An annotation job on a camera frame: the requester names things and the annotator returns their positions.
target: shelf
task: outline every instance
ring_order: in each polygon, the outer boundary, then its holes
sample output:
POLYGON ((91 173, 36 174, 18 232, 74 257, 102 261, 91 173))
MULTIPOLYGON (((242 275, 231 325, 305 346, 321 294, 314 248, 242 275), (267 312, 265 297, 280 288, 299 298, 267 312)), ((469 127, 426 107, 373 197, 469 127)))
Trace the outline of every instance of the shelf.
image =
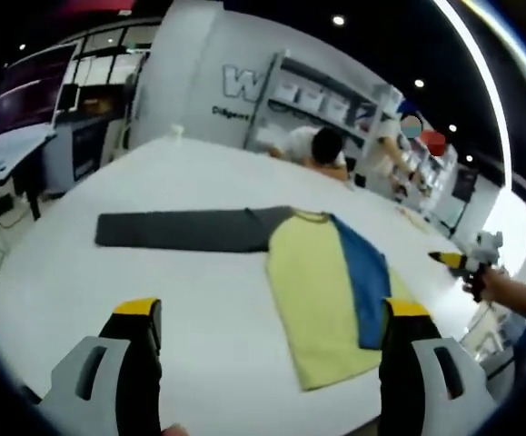
POLYGON ((363 132, 361 130, 356 130, 356 129, 353 129, 352 127, 350 127, 349 125, 346 125, 344 123, 338 123, 334 120, 330 120, 329 118, 325 117, 323 114, 320 114, 318 112, 315 112, 315 111, 310 111, 308 109, 305 109, 304 107, 301 107, 299 104, 295 103, 295 102, 290 102, 288 100, 283 100, 282 98, 276 98, 276 97, 270 97, 269 98, 269 103, 275 103, 275 104, 280 104, 281 106, 285 106, 285 107, 288 107, 290 109, 293 109, 294 111, 300 113, 300 114, 305 114, 315 120, 318 120, 322 123, 325 123, 325 124, 328 124, 330 125, 331 127, 334 127, 335 129, 339 130, 339 131, 342 131, 346 134, 348 134, 349 136, 352 136, 356 139, 361 139, 362 141, 365 141, 365 138, 367 137, 367 133, 366 132, 363 132))
POLYGON ((430 159, 437 163, 438 166, 440 166, 442 169, 444 169, 444 161, 440 157, 432 156, 426 144, 422 142, 422 139, 414 138, 414 142, 417 143, 421 148, 426 150, 426 153, 430 156, 430 159))
MULTIPOLYGON (((303 62, 297 61, 296 59, 293 59, 292 57, 285 56, 283 59, 283 63, 281 64, 281 69, 288 71, 290 73, 299 75, 301 77, 304 77, 305 79, 308 79, 312 82, 315 82, 317 84, 320 84, 321 86, 324 86, 325 88, 329 88, 335 93, 348 98, 350 100, 357 100, 358 98, 360 100, 369 102, 373 104, 375 107, 378 107, 379 103, 367 92, 361 92, 357 89, 354 89, 350 87, 347 84, 344 84, 343 82, 340 82, 338 80, 333 79, 326 73, 323 73, 316 68, 313 68, 312 66, 309 66, 303 62)), ((393 118, 393 114, 383 113, 387 118, 393 118)))

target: ceiling light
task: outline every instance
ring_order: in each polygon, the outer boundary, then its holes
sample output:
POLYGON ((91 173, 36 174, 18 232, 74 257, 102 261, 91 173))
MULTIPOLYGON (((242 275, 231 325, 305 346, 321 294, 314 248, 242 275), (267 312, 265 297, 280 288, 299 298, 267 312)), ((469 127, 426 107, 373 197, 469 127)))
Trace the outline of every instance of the ceiling light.
POLYGON ((433 0, 433 2, 451 22, 452 26, 466 45, 466 48, 471 53, 472 59, 477 65, 479 73, 481 73, 482 81, 484 82, 484 85, 487 88, 487 93, 489 94, 489 98, 491 99, 492 110, 495 113, 495 118, 497 119, 497 127, 499 128, 499 137, 501 138, 502 150, 502 166, 503 172, 505 173, 505 189, 507 191, 511 191, 513 184, 513 170, 511 165, 511 144, 509 141, 507 120, 505 119, 505 111, 502 108, 501 97, 499 96, 499 91, 497 90, 497 85, 495 84, 495 80, 492 77, 491 70, 487 65, 487 60, 482 55, 482 51, 474 40, 471 31, 459 17, 458 13, 454 10, 451 4, 447 0, 433 0))
POLYGON ((333 23, 335 25, 344 25, 345 24, 345 18, 343 18, 343 16, 341 16, 341 15, 334 15, 332 20, 333 20, 333 23))
POLYGON ((517 61, 521 72, 526 79, 526 44, 523 43, 510 23, 497 12, 497 8, 487 2, 463 0, 463 2, 492 29, 492 31, 505 43, 517 61))

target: white shelving unit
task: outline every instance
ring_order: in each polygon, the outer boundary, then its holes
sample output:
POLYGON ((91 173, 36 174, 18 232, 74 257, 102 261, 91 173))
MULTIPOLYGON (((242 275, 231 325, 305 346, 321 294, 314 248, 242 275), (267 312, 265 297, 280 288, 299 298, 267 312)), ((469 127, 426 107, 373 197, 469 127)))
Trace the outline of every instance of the white shelving unit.
POLYGON ((269 98, 269 102, 280 104, 282 106, 285 106, 285 107, 288 107, 290 109, 293 109, 295 112, 298 112, 298 113, 301 113, 301 114, 306 114, 307 116, 309 116, 311 118, 314 118, 317 121, 321 121, 324 124, 330 125, 331 127, 335 128, 337 130, 344 131, 350 137, 354 137, 354 138, 360 139, 362 141, 365 141, 365 138, 367 137, 367 134, 363 130, 353 129, 349 125, 346 125, 346 124, 343 124, 343 123, 338 123, 338 122, 336 122, 334 120, 330 120, 324 114, 322 114, 320 112, 310 111, 310 110, 302 107, 300 104, 297 104, 295 102, 289 102, 287 100, 284 100, 282 98, 277 98, 277 97, 270 97, 269 98))
POLYGON ((269 105, 280 105, 291 112, 297 114, 303 114, 316 123, 329 125, 335 130, 339 131, 346 138, 353 140, 357 145, 358 153, 356 156, 350 156, 358 158, 361 154, 365 153, 365 144, 369 144, 372 138, 375 136, 375 132, 378 128, 381 119, 386 117, 392 117, 391 114, 386 113, 383 109, 385 104, 388 103, 389 93, 385 92, 383 85, 378 89, 378 94, 381 97, 381 101, 374 98, 370 93, 365 90, 357 89, 348 84, 345 84, 339 80, 336 80, 324 72, 318 70, 314 66, 308 65, 304 62, 297 60, 289 55, 287 51, 277 53, 274 56, 273 63, 267 76, 265 77, 263 90, 261 96, 255 106, 253 117, 251 118, 251 125, 247 132, 244 140, 244 148, 247 150, 256 149, 256 134, 258 130, 264 126, 268 121, 270 114, 269 105), (314 84, 317 88, 322 89, 329 95, 337 95, 341 97, 345 102, 349 103, 349 109, 343 120, 343 122, 330 119, 326 114, 320 111, 312 111, 295 100, 286 100, 284 98, 277 97, 274 92, 277 85, 280 83, 282 77, 296 76, 301 78, 307 83, 314 84), (372 121, 368 132, 365 132, 359 126, 356 126, 356 114, 361 106, 370 105, 374 111, 375 116, 372 121))
MULTIPOLYGON (((298 115, 304 115, 314 122, 323 125, 329 125, 342 133, 346 138, 353 140, 357 145, 355 153, 351 154, 346 151, 347 157, 362 159, 369 153, 370 147, 375 143, 375 135, 380 126, 380 122, 395 116, 391 109, 397 107, 402 99, 402 94, 389 84, 378 84, 368 92, 365 89, 358 89, 339 80, 330 77, 326 73, 318 70, 312 65, 297 60, 282 51, 275 54, 271 68, 264 78, 263 90, 259 100, 256 103, 254 114, 251 117, 247 135, 244 140, 244 148, 247 150, 257 149, 257 133, 265 126, 271 116, 269 106, 281 106, 287 112, 298 115), (310 110, 300 104, 297 97, 292 100, 281 98, 275 94, 279 83, 287 79, 291 82, 293 78, 298 78, 304 84, 309 84, 313 90, 319 90, 319 93, 336 95, 341 97, 349 104, 347 115, 343 122, 330 119, 323 111, 310 110), (365 118, 370 120, 368 131, 362 130, 358 123, 358 113, 361 108, 368 108, 369 116, 365 118)), ((405 159, 409 162, 412 169, 419 169, 423 172, 427 184, 432 188, 431 196, 423 199, 423 203, 436 204, 444 183, 451 172, 452 167, 456 164, 456 151, 451 146, 447 147, 447 153, 443 158, 430 155, 428 147, 419 139, 412 141, 416 144, 412 150, 404 154, 405 159)))

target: window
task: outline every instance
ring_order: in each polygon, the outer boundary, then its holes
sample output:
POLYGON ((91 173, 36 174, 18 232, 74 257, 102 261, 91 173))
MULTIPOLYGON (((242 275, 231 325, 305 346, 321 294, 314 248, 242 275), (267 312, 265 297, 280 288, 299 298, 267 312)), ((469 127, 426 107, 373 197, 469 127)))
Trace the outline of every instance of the window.
POLYGON ((69 62, 69 65, 66 67, 65 78, 63 79, 63 84, 71 84, 73 82, 74 70, 77 67, 77 61, 69 62))
POLYGON ((34 54, 5 72, 0 84, 0 134, 51 123, 74 45, 34 54))
POLYGON ((112 60, 112 56, 81 59, 74 82, 79 86, 106 84, 112 60))
POLYGON ((151 44, 154 41, 157 25, 136 25, 127 29, 124 45, 151 44))
POLYGON ((117 47, 123 31, 124 29, 115 29, 90 35, 87 37, 83 53, 89 53, 103 48, 117 47))
POLYGON ((115 58, 114 69, 111 72, 110 84, 124 84, 129 74, 135 72, 135 69, 142 60, 143 54, 120 54, 115 58))
POLYGON ((491 233, 502 232, 501 261, 511 277, 514 276, 526 258, 525 202, 515 193, 501 189, 482 229, 491 233))

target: desk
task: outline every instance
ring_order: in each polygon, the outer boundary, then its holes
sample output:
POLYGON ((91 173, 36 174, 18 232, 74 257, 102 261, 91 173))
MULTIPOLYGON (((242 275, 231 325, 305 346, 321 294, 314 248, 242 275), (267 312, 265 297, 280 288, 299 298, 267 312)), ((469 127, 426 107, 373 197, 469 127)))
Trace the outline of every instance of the desk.
POLYGON ((46 191, 64 194, 101 166, 108 124, 113 115, 91 116, 82 113, 59 114, 56 138, 44 149, 46 191))
POLYGON ((477 305, 427 256, 454 250, 388 202, 291 163, 169 138, 85 179, 13 249, 0 271, 0 352, 43 396, 51 370, 120 302, 163 302, 162 425, 192 436, 341 436, 380 413, 377 370, 302 392, 265 274, 266 253, 102 249, 108 212, 269 207, 335 213, 382 250, 444 335, 477 305))
MULTIPOLYGON (((35 152, 45 146, 55 131, 50 124, 36 124, 0 134, 0 186, 14 174, 35 152)), ((26 197, 35 220, 40 218, 37 192, 31 183, 26 186, 26 197)))

